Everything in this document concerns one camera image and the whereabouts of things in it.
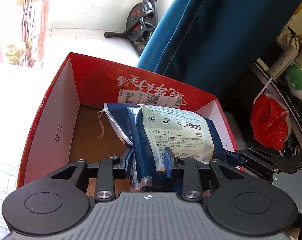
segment white string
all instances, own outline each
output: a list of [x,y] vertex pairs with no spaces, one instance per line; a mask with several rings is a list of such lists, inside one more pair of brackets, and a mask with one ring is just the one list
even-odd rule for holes
[[253,105],[255,104],[255,101],[258,99],[259,96],[261,96],[261,94],[264,92],[264,90],[267,88],[267,86],[270,84],[270,82],[273,80],[273,77],[270,77],[269,81],[266,83],[266,85],[262,88],[262,90],[260,91],[260,93],[258,93],[258,95],[256,96],[256,98],[253,101]]
[[104,136],[104,126],[103,126],[102,121],[101,121],[101,115],[103,114],[103,112],[104,111],[98,111],[98,113],[97,113],[97,116],[99,118],[100,125],[101,125],[101,128],[102,128],[102,133],[99,136],[96,137],[98,140],[102,139],[102,137]]

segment metal screw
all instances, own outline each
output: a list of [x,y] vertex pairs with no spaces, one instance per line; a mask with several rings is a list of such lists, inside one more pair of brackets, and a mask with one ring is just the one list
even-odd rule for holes
[[185,195],[187,198],[198,198],[201,196],[200,192],[195,190],[189,190]]
[[112,193],[108,190],[101,190],[96,194],[96,196],[98,198],[107,199],[107,198],[112,197]]

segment tiled floor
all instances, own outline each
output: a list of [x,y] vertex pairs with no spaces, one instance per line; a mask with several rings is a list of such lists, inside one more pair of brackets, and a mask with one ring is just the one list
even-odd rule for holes
[[69,52],[135,67],[139,57],[130,42],[121,38],[106,39],[104,32],[92,29],[50,29],[45,43],[45,71],[56,72]]

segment curtain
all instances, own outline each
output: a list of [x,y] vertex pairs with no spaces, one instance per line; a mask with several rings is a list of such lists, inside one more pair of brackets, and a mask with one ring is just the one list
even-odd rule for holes
[[302,0],[174,0],[137,67],[220,96]]
[[40,66],[48,10],[46,0],[0,0],[0,63]]

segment gray surface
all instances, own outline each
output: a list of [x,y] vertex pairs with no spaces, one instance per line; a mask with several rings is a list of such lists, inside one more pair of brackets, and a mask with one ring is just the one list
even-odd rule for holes
[[294,174],[281,172],[274,173],[272,185],[282,189],[293,199],[302,214],[302,171],[297,170]]
[[[5,239],[31,240],[38,237],[12,233]],[[208,219],[201,205],[181,201],[175,193],[121,193],[120,197],[112,202],[98,203],[88,218],[77,227],[41,239],[248,240],[250,238],[221,230]],[[279,233],[259,239],[285,240],[289,237],[286,233]]]

